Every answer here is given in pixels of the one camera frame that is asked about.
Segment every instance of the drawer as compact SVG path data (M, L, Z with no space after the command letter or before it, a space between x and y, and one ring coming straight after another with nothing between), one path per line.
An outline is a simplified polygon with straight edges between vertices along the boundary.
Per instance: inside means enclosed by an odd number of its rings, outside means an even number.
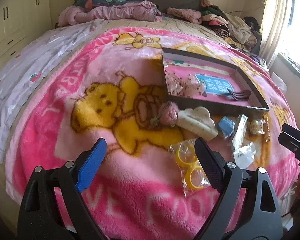
M12 57L15 57L18 55L18 53L27 45L26 39L22 39L17 44L12 46L10 49L8 49L7 52L5 52L0 57L0 69L11 59Z
M3 41L0 42L0 57L8 51L8 49L12 48L14 45L16 45L19 41L21 41L23 38L26 37L25 30L22 28L7 38L5 38Z

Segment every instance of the window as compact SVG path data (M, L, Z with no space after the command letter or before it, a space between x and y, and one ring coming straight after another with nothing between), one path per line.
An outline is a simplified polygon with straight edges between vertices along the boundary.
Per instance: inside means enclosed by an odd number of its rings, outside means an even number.
M293 0L288 30L281 51L293 62L300 63L300 0Z

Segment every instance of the box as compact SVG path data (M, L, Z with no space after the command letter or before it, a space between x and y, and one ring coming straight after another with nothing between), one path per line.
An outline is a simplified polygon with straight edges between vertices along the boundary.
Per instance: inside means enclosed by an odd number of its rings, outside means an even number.
M251 82L249 77L238 66L231 63L203 56L200 54L177 50L162 49L162 64L165 73L165 85L168 101L175 102L180 110L186 108L206 107L211 115L239 116L245 114L252 119L260 119L269 111L269 106ZM195 82L206 85L204 94L187 97L171 93L171 74L185 80L195 78ZM234 92L249 89L251 96L248 101L234 100L227 88Z

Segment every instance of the curtain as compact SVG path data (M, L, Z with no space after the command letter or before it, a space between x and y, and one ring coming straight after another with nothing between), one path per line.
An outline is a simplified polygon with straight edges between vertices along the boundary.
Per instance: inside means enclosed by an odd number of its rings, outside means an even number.
M271 68L288 28L292 0L267 0L261 25L262 41L259 56Z

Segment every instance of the window sill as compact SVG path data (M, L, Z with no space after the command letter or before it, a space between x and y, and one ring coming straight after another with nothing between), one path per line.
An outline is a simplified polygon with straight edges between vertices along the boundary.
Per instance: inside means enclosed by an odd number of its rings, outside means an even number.
M282 61L282 63L284 63L286 65L286 67L296 76L298 76L300 78L300 70L298 68L296 68L293 64L291 64L291 62L289 60L286 59L286 57L279 53L278 54L279 59Z

